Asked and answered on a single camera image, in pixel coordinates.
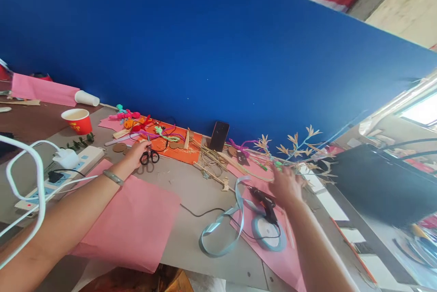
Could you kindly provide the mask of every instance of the black cable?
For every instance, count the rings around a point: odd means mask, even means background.
[[[173,118],[173,117],[170,116],[170,117],[167,117],[166,119],[168,119],[168,118],[172,118],[172,119],[173,119],[173,121],[174,121],[174,125],[173,125],[173,126],[174,126],[174,129],[173,129],[173,131],[171,131],[170,133],[167,133],[167,132],[163,131],[164,136],[168,136],[168,135],[174,133],[174,131],[175,131],[176,128],[178,127],[178,125],[176,124],[176,119],[175,119],[175,118]],[[137,121],[137,120],[134,120],[133,122],[135,122],[135,123],[139,123],[139,124],[142,124],[141,122],[139,122],[139,121]],[[160,126],[160,127],[164,130],[165,127],[161,125],[162,123],[163,123],[162,121],[159,121],[159,122],[158,122],[157,120],[152,119],[152,122],[151,122],[149,125],[146,125],[146,127],[149,128],[149,127],[155,125],[155,126]],[[131,135],[132,135],[132,131],[129,133],[129,138],[130,138],[131,140],[135,141],[135,142],[138,142],[138,139],[133,139],[133,138],[131,137]],[[167,147],[168,147],[168,139],[166,139],[166,143],[165,143],[165,147],[164,147],[164,149],[162,149],[162,150],[154,149],[154,150],[157,151],[157,152],[164,152],[164,151],[167,149]]]
[[[74,170],[74,169],[55,169],[55,170],[50,170],[49,173],[56,172],[56,171],[74,171],[75,173],[81,174],[82,177],[85,177],[85,175],[83,173],[81,173],[80,171]]]
[[[194,212],[192,212],[190,209],[188,209],[186,206],[184,206],[183,204],[181,204],[181,207],[183,207],[186,211],[188,211],[190,214],[192,214],[194,217],[202,217],[202,216],[204,216],[204,215],[206,215],[206,214],[208,214],[208,213],[210,213],[210,212],[213,212],[213,211],[215,211],[215,210],[221,210],[221,211],[223,211],[223,212],[225,212],[226,210],[225,209],[222,209],[222,208],[214,208],[214,209],[211,209],[211,210],[208,210],[208,211],[206,211],[206,212],[204,212],[204,213],[202,213],[201,215],[197,215],[197,214],[195,214]],[[232,218],[232,216],[231,215],[229,215],[229,214],[226,214],[238,227],[240,227],[240,224],[234,219],[234,218]],[[252,240],[263,240],[263,239],[267,239],[267,238],[279,238],[279,237],[281,237],[281,229],[280,229],[280,227],[279,227],[279,225],[276,223],[275,224],[275,226],[278,228],[278,230],[279,230],[279,235],[278,236],[264,236],[264,237],[253,237],[253,236],[250,236],[248,233],[246,233],[246,231],[243,229],[242,230],[242,232],[248,237],[248,238],[251,238]]]

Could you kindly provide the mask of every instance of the pink paper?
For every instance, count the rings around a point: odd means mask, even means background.
[[[100,120],[100,123],[98,124],[98,126],[103,127],[103,128],[109,128],[109,129],[115,130],[116,132],[119,132],[120,130],[124,129],[124,126],[120,124],[120,119],[105,118],[105,119]],[[126,145],[132,146],[136,143],[136,139],[138,137],[139,136],[125,139],[123,141],[123,143],[125,143]]]
[[[47,103],[74,107],[74,96],[80,89],[14,73],[11,90],[13,97],[39,99]]]
[[[120,124],[120,121],[120,119],[105,118],[100,120],[99,127],[109,128],[119,132],[120,130],[124,129],[124,126]]]
[[[88,176],[101,174],[111,165],[103,160]],[[153,273],[161,261],[179,204],[176,194],[129,176],[71,254]]]
[[[266,179],[272,179],[273,178],[273,172],[269,169],[268,171],[264,171],[259,165],[257,165],[254,161],[252,161],[250,158],[248,159],[249,166],[243,166],[247,170],[249,170],[251,173],[263,177]],[[247,176],[249,175],[251,177],[251,183],[250,185],[256,187],[257,189],[260,189],[261,191],[272,195],[272,192],[270,192],[269,189],[269,183],[265,182],[261,179],[258,179],[250,174],[242,174],[237,168],[235,168],[233,165],[228,164],[226,167],[231,173],[233,173],[237,178]]]
[[[253,199],[250,192],[246,189],[243,193],[243,198],[251,200],[255,204],[257,201]],[[245,234],[241,237],[251,246],[256,254],[269,266],[269,268],[278,275],[284,282],[289,284],[298,292],[306,292],[304,279],[302,277],[302,271],[300,269],[299,258],[296,249],[295,237],[290,225],[287,228],[288,219],[285,217],[282,210],[275,207],[274,212],[278,218],[278,222],[282,226],[281,236],[287,238],[287,246],[281,252],[274,252],[264,250],[259,246],[257,241],[248,238]],[[238,211],[234,215],[234,219],[240,222],[241,211]],[[256,214],[248,207],[244,209],[244,230],[253,236],[252,232],[252,220]],[[238,230],[237,226],[231,222],[231,226]]]

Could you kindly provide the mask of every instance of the hand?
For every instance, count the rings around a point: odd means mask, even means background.
[[[274,180],[269,184],[269,187],[278,203],[284,206],[290,201],[303,202],[302,187],[305,183],[304,178],[301,175],[296,175],[289,167],[283,166],[282,172],[275,165],[272,165],[271,169]]]
[[[150,145],[152,145],[152,142],[146,140],[135,143],[120,163],[130,169],[131,172],[139,168],[141,165],[140,158]]]

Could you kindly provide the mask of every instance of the red paper cup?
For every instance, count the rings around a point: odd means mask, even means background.
[[[61,114],[61,117],[78,135],[87,135],[92,132],[90,113],[85,109],[67,110]]]

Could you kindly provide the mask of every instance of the scissors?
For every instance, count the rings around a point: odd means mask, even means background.
[[[150,142],[150,136],[147,135],[147,140]],[[140,163],[142,165],[148,165],[149,159],[152,163],[156,163],[159,161],[159,153],[152,149],[152,146],[147,146],[147,151],[144,152],[140,158]]]

